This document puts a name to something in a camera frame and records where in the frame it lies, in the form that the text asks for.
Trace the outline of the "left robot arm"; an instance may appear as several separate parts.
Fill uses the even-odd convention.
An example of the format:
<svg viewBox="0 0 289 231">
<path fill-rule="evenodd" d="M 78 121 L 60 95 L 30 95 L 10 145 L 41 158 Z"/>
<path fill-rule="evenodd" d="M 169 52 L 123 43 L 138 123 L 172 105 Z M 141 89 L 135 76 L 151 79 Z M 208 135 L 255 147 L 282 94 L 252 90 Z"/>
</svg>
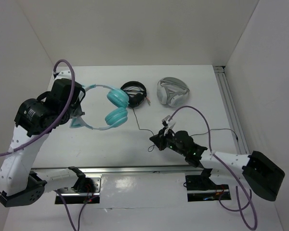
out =
<svg viewBox="0 0 289 231">
<path fill-rule="evenodd" d="M 4 207 L 31 205 L 43 193 L 61 188 L 75 192 L 85 188 L 85 174 L 77 167 L 46 173 L 32 170 L 51 131 L 82 115 L 79 94 L 84 92 L 81 84 L 61 78 L 54 82 L 50 91 L 20 105 L 10 148 L 0 167 L 0 203 Z"/>
</svg>

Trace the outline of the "teal cat-ear headphones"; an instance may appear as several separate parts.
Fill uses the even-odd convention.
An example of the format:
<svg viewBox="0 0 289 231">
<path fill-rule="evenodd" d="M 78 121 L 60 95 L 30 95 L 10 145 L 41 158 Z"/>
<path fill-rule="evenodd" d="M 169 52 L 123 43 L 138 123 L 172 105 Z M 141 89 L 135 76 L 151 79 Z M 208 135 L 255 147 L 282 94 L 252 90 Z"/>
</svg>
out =
<svg viewBox="0 0 289 231">
<path fill-rule="evenodd" d="M 117 128 L 124 124 L 128 120 L 128 111 L 127 107 L 129 106 L 129 97 L 128 95 L 121 89 L 114 88 L 109 85 L 102 85 L 102 84 L 93 84 L 85 86 L 86 93 L 94 88 L 102 87 L 109 89 L 109 92 L 107 94 L 107 99 L 116 107 L 115 110 L 110 112 L 105 117 L 105 122 L 107 124 L 106 127 L 93 127 L 85 122 L 82 117 L 73 118 L 71 120 L 71 123 L 69 125 L 69 128 L 88 128 L 91 130 L 108 130 L 111 128 Z"/>
</svg>

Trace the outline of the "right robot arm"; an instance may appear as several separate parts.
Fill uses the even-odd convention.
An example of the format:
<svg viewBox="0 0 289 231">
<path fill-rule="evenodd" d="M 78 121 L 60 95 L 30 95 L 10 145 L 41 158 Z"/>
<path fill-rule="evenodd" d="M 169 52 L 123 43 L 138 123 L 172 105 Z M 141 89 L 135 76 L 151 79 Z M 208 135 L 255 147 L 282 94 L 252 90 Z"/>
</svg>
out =
<svg viewBox="0 0 289 231">
<path fill-rule="evenodd" d="M 207 147 L 194 143 L 184 130 L 173 132 L 163 128 L 151 136 L 150 141 L 160 151 L 169 148 L 182 155 L 190 166 L 206 170 L 207 173 L 200 178 L 201 185 L 206 189 L 216 184 L 242 184 L 260 198 L 273 202 L 285 177 L 285 172 L 261 152 L 211 152 Z"/>
</svg>

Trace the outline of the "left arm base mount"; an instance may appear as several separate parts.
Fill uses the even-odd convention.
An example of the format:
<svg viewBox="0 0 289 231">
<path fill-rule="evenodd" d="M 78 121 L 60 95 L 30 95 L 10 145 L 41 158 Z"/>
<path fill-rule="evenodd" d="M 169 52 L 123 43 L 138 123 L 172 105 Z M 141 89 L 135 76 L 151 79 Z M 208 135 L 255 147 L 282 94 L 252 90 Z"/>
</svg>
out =
<svg viewBox="0 0 289 231">
<path fill-rule="evenodd" d="M 101 175 L 92 175 L 86 178 L 84 185 L 79 190 L 61 188 L 58 191 L 65 199 L 67 205 L 82 205 L 85 202 L 88 204 L 99 204 L 101 182 Z"/>
</svg>

